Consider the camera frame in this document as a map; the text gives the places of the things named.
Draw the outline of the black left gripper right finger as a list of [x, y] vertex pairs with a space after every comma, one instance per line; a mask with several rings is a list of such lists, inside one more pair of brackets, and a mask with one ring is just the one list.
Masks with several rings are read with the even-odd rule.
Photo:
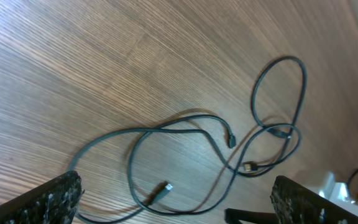
[[320, 188], [314, 192], [285, 177], [275, 179], [272, 200], [279, 223], [358, 224], [358, 194], [351, 197], [347, 182], [335, 182], [329, 195]]

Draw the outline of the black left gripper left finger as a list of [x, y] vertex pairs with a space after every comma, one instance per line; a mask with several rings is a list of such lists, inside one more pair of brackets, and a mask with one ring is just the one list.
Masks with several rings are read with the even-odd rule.
[[81, 177], [68, 171], [0, 205], [0, 223], [71, 223], [82, 195]]

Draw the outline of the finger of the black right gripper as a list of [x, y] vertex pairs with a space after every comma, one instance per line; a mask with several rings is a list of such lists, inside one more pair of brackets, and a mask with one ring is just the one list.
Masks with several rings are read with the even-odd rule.
[[224, 221], [227, 224], [241, 224], [241, 221], [256, 224], [275, 224], [275, 214], [227, 208], [224, 211]]

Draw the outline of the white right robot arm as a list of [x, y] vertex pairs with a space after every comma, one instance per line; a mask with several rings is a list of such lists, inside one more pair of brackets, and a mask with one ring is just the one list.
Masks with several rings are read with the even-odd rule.
[[280, 175], [275, 179], [270, 199], [273, 213], [225, 209], [229, 224], [249, 223], [358, 223], [358, 204], [348, 185], [336, 182], [332, 173], [313, 175], [303, 186]]

